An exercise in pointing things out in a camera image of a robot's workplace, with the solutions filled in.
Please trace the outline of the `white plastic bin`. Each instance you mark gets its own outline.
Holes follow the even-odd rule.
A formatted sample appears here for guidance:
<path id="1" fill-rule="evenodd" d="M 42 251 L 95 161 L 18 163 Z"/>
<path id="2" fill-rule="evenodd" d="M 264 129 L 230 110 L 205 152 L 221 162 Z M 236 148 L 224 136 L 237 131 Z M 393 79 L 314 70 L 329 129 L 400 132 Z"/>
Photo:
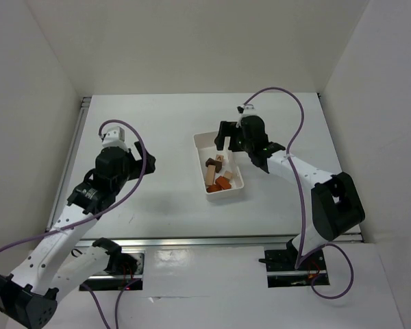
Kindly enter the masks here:
<path id="1" fill-rule="evenodd" d="M 217 134 L 206 132 L 193 136 L 201 188 L 209 202 L 238 196 L 245 185 L 234 153 L 227 149 L 229 141 L 224 141 L 223 150 L 216 148 Z"/>

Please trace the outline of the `long light wood block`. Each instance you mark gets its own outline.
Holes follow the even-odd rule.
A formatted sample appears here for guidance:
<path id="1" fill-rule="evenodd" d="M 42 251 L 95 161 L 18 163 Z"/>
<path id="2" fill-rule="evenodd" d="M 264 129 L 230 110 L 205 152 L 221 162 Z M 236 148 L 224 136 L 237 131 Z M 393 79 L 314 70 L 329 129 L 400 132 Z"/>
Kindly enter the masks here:
<path id="1" fill-rule="evenodd" d="M 214 184 L 214 176 L 215 176 L 216 166 L 213 164 L 209 164 L 207 167 L 206 175 L 205 175 L 205 185 L 212 186 Z"/>

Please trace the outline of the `orange arch block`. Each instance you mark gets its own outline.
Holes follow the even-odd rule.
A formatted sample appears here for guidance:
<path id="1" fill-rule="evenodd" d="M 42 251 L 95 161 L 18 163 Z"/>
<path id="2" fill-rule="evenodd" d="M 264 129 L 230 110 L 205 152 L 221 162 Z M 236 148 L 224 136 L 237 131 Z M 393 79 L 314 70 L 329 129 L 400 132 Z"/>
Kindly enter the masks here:
<path id="1" fill-rule="evenodd" d="M 223 176 L 219 176 L 215 180 L 215 184 L 219 186 L 221 190 L 230 190 L 232 188 L 231 184 L 229 183 L 229 180 Z"/>

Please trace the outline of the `small light wood cube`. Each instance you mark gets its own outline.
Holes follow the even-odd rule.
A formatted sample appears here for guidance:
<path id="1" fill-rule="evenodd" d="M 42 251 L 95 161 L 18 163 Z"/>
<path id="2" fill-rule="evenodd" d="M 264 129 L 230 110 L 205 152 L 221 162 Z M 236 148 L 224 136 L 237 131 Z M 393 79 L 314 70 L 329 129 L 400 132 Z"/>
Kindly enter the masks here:
<path id="1" fill-rule="evenodd" d="M 224 177 L 226 180 L 230 181 L 230 180 L 233 178 L 233 173 L 230 172 L 230 171 L 226 171 L 226 172 L 224 173 L 223 177 Z"/>

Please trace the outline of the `orange triangular roof block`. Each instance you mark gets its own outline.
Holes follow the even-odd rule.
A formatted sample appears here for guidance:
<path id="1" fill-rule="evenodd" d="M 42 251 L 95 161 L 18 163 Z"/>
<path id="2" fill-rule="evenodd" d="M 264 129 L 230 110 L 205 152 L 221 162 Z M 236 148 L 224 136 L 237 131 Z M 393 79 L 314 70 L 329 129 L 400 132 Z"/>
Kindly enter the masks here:
<path id="1" fill-rule="evenodd" d="M 206 191 L 208 193 L 215 193 L 215 192 L 218 192 L 220 190 L 221 190 L 221 187 L 217 184 L 213 184 L 213 185 L 207 187 L 207 189 L 206 189 Z"/>

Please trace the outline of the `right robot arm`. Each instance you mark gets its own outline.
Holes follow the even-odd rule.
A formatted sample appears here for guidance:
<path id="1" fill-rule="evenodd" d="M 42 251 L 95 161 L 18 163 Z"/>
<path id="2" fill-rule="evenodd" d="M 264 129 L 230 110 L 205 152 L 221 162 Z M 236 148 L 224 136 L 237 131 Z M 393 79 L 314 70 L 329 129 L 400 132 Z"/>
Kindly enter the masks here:
<path id="1" fill-rule="evenodd" d="M 302 206 L 301 233 L 286 245 L 288 257 L 296 267 L 315 250 L 364 220 L 360 197 L 348 173 L 323 171 L 270 141 L 259 116 L 221 121 L 214 139 L 219 151 L 224 149 L 226 138 L 230 151 L 247 153 L 257 168 L 297 185 Z"/>

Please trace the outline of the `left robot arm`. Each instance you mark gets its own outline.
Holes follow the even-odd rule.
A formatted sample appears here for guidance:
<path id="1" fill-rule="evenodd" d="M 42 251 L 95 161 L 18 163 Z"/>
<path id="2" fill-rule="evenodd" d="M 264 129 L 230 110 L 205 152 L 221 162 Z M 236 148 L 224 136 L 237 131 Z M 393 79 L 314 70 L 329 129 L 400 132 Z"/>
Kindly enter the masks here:
<path id="1" fill-rule="evenodd" d="M 155 171 L 155 158 L 139 142 L 135 159 L 124 144 L 104 147 L 95 167 L 78 184 L 55 225 L 42 235 L 33 252 L 8 275 L 0 274 L 0 312 L 25 328 L 43 328 L 59 302 L 92 275 L 132 276 L 134 257 L 107 238 L 97 239 L 71 262 L 66 262 L 77 242 L 114 204 L 126 182 L 141 181 Z"/>

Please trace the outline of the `aluminium left rail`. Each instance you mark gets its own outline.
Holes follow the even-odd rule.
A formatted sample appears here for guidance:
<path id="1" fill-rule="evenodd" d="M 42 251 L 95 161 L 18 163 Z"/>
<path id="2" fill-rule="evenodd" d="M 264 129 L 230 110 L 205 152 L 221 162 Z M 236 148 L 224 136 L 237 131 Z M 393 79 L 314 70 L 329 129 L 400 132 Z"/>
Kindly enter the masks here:
<path id="1" fill-rule="evenodd" d="M 90 108 L 91 100 L 92 100 L 91 96 L 82 98 L 78 117 L 77 117 L 77 123 L 75 124 L 75 128 L 74 128 L 73 135 L 71 138 L 71 144 L 68 149 L 67 156 L 66 156 L 66 162 L 65 162 L 65 165 L 62 171 L 59 186 L 55 194 L 54 202 L 52 205 L 52 209 L 49 215 L 49 220 L 47 222 L 47 227 L 45 231 L 50 230 L 53 224 L 58 220 L 62 212 L 62 209 L 64 205 L 66 204 L 67 191 L 68 191 L 68 187 L 69 187 L 69 183 L 71 179 L 71 174 L 72 174 L 73 167 L 75 164 L 77 150 L 79 148 L 79 142 L 80 142 L 82 132 L 84 129 L 84 125 L 85 125 L 86 117 L 88 115 L 88 111 Z"/>

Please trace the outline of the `aluminium rail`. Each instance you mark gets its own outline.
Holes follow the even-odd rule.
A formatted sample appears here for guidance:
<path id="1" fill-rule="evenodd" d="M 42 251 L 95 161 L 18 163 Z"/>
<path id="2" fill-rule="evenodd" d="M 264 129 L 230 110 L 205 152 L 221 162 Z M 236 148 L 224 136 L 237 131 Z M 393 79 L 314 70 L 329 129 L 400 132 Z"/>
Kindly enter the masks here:
<path id="1" fill-rule="evenodd" d="M 80 142 L 82 132 L 84 129 L 84 125 L 85 125 L 86 117 L 88 115 L 88 111 L 90 108 L 91 100 L 92 100 L 91 96 L 82 98 L 78 117 L 77 117 L 77 123 L 75 124 L 75 128 L 74 128 L 73 135 L 71 138 L 71 144 L 68 149 L 67 156 L 66 156 L 66 162 L 65 162 L 65 165 L 62 171 L 59 186 L 55 194 L 54 202 L 52 205 L 52 209 L 49 215 L 49 220 L 47 222 L 47 227 L 45 231 L 50 230 L 53 224 L 58 220 L 62 212 L 62 209 L 64 205 L 66 204 L 67 191 L 68 191 L 68 187 L 69 187 L 69 183 L 71 179 L 71 174 L 72 174 L 73 167 L 75 164 L 77 150 L 79 148 L 79 142 Z"/>
<path id="2" fill-rule="evenodd" d="M 122 247 L 202 247 L 202 246 L 236 246 L 236 245 L 279 245 L 291 240 L 290 235 L 261 236 L 209 236 L 194 238 L 169 239 L 112 239 Z"/>

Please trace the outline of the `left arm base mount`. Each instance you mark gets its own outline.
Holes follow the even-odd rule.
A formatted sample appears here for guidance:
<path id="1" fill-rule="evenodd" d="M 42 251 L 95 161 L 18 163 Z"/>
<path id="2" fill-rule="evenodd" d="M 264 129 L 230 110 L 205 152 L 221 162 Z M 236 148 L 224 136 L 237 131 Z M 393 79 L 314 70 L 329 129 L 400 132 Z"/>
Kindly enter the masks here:
<path id="1" fill-rule="evenodd" d="M 127 291 L 141 291 L 143 288 L 143 272 L 145 265 L 145 254 L 143 252 L 129 252 L 125 260 L 116 266 L 116 271 L 101 271 L 89 277 L 79 286 L 79 290 L 84 290 L 84 284 L 93 291 L 121 291 L 126 285 L 131 283 Z"/>

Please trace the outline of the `aluminium front rail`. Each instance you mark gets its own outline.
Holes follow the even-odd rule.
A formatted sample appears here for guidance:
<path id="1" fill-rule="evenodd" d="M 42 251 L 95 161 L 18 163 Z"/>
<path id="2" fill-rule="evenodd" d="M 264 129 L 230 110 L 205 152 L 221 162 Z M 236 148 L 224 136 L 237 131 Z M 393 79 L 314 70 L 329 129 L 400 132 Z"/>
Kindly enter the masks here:
<path id="1" fill-rule="evenodd" d="M 202 247 L 202 246 L 236 246 L 236 245 L 279 245 L 291 240 L 290 235 L 261 236 L 209 236 L 194 238 L 169 239 L 112 239 L 122 247 Z"/>

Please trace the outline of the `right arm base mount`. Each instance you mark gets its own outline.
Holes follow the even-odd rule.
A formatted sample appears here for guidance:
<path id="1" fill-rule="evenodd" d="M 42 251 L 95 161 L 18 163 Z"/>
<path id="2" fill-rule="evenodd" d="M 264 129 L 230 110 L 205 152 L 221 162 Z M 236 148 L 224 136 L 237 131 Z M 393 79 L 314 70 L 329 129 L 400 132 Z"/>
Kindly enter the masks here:
<path id="1" fill-rule="evenodd" d="M 316 279 L 315 285 L 329 285 L 322 251 L 311 255 L 298 269 L 295 269 L 295 261 L 291 260 L 285 249 L 265 250 L 264 257 L 258 262 L 266 267 L 268 288 L 308 287 L 313 279 Z"/>

